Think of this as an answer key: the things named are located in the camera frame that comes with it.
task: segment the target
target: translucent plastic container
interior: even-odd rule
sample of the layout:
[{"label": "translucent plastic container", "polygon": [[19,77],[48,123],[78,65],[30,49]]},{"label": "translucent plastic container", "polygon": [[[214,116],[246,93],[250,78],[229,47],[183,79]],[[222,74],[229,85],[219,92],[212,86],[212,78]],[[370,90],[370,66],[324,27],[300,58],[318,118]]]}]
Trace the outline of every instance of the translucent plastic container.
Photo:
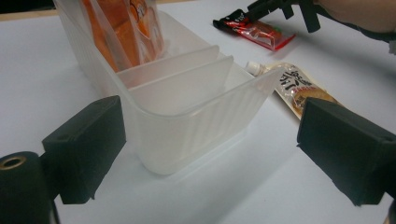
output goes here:
[{"label": "translucent plastic container", "polygon": [[81,69],[104,97],[120,96],[128,146],[157,174],[172,174],[242,132],[283,73],[253,77],[161,11],[163,57],[114,73],[78,1],[55,4]]}]

